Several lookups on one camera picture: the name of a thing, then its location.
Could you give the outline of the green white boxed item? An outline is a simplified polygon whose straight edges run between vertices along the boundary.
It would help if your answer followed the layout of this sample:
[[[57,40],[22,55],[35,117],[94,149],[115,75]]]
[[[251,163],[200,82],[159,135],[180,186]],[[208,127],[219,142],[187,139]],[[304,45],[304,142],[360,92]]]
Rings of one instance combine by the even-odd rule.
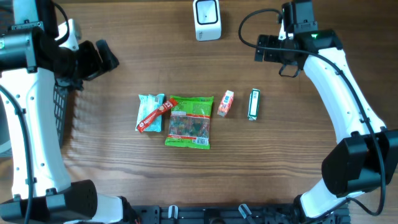
[[[253,88],[249,98],[248,120],[255,121],[258,117],[261,91]]]

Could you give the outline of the small orange white packet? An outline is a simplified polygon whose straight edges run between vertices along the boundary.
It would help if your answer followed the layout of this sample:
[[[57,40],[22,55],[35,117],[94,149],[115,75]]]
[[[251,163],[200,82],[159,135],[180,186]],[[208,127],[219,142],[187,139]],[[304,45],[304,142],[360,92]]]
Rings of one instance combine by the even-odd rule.
[[[230,110],[233,102],[233,98],[234,98],[234,92],[227,90],[223,95],[220,105],[218,107],[218,112],[217,112],[218,115],[225,117],[228,114],[228,111]]]

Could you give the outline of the light blue white packet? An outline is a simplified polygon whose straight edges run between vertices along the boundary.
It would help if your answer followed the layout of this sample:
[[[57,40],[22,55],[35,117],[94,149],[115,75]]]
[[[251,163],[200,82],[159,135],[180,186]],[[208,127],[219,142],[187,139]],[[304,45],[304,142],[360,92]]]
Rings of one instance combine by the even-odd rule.
[[[136,126],[146,118],[151,112],[160,107],[164,102],[165,95],[160,93],[158,95],[139,95],[140,105],[137,115]],[[145,129],[147,132],[161,132],[162,131],[162,117],[159,116]]]

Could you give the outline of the red snack bar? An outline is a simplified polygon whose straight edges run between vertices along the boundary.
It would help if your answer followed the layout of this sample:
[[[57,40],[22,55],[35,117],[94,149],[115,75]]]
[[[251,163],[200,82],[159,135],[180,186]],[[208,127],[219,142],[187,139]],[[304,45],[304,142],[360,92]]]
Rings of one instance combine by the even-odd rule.
[[[169,99],[168,101],[163,103],[161,106],[159,106],[156,110],[151,112],[148,116],[146,116],[137,125],[137,130],[140,133],[144,132],[144,130],[147,129],[157,119],[157,117],[163,115],[168,110],[171,110],[173,107],[175,107],[177,105],[178,105],[178,102],[174,98]]]

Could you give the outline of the green candy bag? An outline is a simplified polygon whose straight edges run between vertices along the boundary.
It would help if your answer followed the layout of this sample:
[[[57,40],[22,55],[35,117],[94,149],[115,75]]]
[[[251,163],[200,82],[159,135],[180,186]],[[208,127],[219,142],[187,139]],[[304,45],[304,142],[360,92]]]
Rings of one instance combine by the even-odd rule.
[[[210,149],[210,118],[214,97],[171,96],[178,104],[171,109],[166,146]]]

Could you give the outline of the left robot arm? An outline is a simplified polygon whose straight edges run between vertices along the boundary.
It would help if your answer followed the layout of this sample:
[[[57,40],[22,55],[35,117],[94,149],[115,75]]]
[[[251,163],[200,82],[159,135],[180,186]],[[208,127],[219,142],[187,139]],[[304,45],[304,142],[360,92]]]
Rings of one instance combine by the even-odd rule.
[[[124,197],[101,195],[91,180],[72,182],[63,163],[55,90],[81,90],[119,62],[104,40],[80,42],[72,21],[59,33],[53,1],[13,0],[14,24],[1,36],[1,98],[14,163],[10,223],[135,223]]]

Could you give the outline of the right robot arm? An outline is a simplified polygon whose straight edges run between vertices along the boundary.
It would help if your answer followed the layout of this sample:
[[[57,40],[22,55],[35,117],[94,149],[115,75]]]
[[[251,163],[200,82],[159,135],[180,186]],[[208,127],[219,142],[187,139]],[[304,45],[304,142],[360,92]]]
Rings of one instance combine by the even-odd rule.
[[[304,72],[318,90],[336,136],[336,147],[322,162],[321,180],[296,197],[293,221],[324,221],[373,190],[380,191],[374,215],[381,214],[397,167],[397,131],[387,129],[371,109],[349,70],[341,40],[335,31],[318,28],[311,1],[283,4],[277,19],[279,35],[260,35],[255,59]]]

